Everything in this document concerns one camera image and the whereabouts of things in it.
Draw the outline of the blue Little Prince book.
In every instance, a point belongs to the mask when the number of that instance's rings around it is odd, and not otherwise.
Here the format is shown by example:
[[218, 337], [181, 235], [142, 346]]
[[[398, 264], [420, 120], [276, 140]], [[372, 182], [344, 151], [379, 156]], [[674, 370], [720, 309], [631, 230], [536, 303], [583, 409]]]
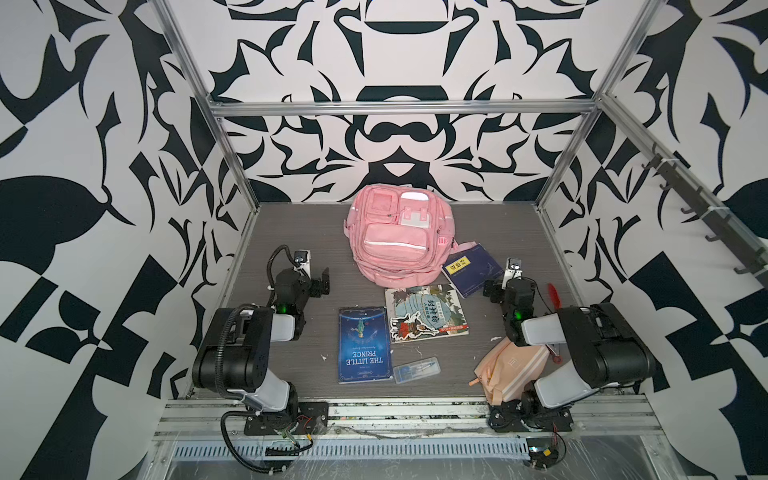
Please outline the blue Little Prince book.
[[340, 384], [388, 381], [393, 377], [385, 307], [342, 308], [338, 326]]

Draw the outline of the pink school backpack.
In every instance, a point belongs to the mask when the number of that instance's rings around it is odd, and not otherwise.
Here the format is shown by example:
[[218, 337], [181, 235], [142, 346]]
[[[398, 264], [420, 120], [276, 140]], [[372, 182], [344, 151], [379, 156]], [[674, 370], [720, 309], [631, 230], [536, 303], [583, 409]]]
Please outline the pink school backpack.
[[476, 246], [455, 240], [454, 215], [442, 197], [385, 184], [368, 185], [357, 193], [344, 234], [363, 276], [394, 289], [431, 284], [451, 254]]

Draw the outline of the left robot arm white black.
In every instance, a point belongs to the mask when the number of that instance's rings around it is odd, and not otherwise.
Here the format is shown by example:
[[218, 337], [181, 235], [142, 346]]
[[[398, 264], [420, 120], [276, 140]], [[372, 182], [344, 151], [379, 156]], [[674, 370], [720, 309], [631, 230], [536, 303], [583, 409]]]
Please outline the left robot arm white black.
[[297, 415], [295, 387], [269, 368], [271, 346], [300, 338], [311, 298], [330, 293], [330, 271], [318, 278], [285, 269], [270, 281], [267, 306], [243, 304], [218, 309], [193, 362], [192, 381], [255, 414]]

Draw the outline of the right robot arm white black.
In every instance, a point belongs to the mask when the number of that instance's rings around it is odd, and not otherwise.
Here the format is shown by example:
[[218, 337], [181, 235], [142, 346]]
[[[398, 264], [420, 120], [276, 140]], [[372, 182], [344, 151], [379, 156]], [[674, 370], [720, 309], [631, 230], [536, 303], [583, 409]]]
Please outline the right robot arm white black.
[[491, 406], [518, 401], [535, 412], [552, 411], [654, 375], [653, 355], [612, 303], [537, 316], [538, 293], [523, 277], [484, 283], [483, 295], [501, 307], [505, 329], [475, 368]]

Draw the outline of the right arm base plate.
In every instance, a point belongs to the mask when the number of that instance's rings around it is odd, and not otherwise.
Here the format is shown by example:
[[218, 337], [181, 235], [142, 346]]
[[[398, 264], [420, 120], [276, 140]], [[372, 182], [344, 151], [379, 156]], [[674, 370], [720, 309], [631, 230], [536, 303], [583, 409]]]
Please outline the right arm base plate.
[[571, 432], [573, 417], [569, 407], [547, 409], [536, 401], [511, 400], [491, 406], [487, 423], [497, 433]]

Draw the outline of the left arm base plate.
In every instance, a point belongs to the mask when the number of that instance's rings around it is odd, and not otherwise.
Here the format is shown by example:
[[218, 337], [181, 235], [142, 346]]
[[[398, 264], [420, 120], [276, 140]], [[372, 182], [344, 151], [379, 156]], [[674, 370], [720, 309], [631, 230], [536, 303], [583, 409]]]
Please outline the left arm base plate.
[[327, 426], [329, 403], [325, 401], [299, 401], [281, 411], [251, 415], [245, 421], [246, 436], [277, 435], [289, 432], [295, 435], [315, 435]]

